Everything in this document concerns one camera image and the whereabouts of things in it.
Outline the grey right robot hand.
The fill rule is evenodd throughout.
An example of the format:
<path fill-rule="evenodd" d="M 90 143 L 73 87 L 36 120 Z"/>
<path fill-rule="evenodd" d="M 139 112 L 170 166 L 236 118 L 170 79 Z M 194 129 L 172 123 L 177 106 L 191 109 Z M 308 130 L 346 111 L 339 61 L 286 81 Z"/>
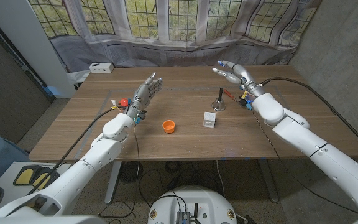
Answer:
<path fill-rule="evenodd" d="M 238 84 L 241 88 L 255 97 L 265 94 L 264 89 L 255 82 L 252 75 L 241 65 L 230 61 L 218 61 L 218 64 L 224 68 L 229 68 L 228 71 L 212 68 L 212 71 L 227 81 Z"/>

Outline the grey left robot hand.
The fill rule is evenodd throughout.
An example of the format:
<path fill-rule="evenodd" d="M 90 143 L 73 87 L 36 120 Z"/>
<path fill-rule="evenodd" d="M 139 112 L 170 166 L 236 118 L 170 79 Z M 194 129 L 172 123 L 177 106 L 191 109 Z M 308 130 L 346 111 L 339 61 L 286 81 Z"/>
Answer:
<path fill-rule="evenodd" d="M 151 99 L 162 89 L 163 80 L 155 78 L 156 73 L 151 74 L 146 81 L 135 91 L 131 103 L 124 110 L 124 114 L 134 121 L 144 120 L 146 107 L 150 104 Z"/>

